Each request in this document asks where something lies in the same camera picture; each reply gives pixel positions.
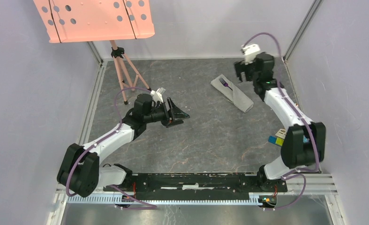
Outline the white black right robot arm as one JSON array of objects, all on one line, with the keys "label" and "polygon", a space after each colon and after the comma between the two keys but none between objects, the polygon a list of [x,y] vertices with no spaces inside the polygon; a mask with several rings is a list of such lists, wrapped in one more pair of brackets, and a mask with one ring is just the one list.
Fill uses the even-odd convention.
[{"label": "white black right robot arm", "polygon": [[326,127],[308,118],[288,96],[284,85],[273,77],[275,59],[265,52],[247,53],[234,65],[240,81],[253,83],[255,93],[277,115],[286,130],[280,156],[262,166],[257,187],[269,191],[278,178],[291,174],[317,172],[324,159]]}]

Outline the purple metal fork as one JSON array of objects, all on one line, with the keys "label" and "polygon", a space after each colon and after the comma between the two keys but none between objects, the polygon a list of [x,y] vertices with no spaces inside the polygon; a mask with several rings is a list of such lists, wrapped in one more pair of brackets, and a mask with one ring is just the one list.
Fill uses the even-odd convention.
[{"label": "purple metal fork", "polygon": [[224,78],[219,78],[219,81],[221,82],[221,84],[224,86],[224,87],[227,87],[229,88],[231,91],[233,91],[233,88],[226,82],[226,80]]}]

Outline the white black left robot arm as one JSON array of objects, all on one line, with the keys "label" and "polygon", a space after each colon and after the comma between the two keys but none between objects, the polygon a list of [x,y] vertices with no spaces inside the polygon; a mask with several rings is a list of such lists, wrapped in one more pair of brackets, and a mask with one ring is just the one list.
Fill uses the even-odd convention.
[{"label": "white black left robot arm", "polygon": [[154,94],[140,94],[119,124],[94,141],[69,145],[57,173],[57,182],[66,188],[68,196],[87,197],[96,188],[116,185],[129,190],[133,179],[130,170],[121,165],[103,167],[101,163],[118,148],[134,141],[147,124],[160,122],[169,128],[182,124],[190,115],[167,98],[155,100]]}]

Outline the grey cloth napkin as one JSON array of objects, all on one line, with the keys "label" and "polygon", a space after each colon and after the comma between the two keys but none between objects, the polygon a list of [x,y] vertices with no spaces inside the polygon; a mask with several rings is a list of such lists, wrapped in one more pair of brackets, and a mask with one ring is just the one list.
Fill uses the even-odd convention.
[{"label": "grey cloth napkin", "polygon": [[[229,88],[224,87],[219,78],[224,78],[226,82],[233,88],[231,91]],[[227,77],[223,74],[219,75],[215,79],[213,79],[210,84],[216,88],[219,92],[221,92],[229,101],[233,103],[239,110],[246,113],[250,109],[253,108],[254,102],[251,100],[245,93],[243,93],[233,82],[231,82]]]}]

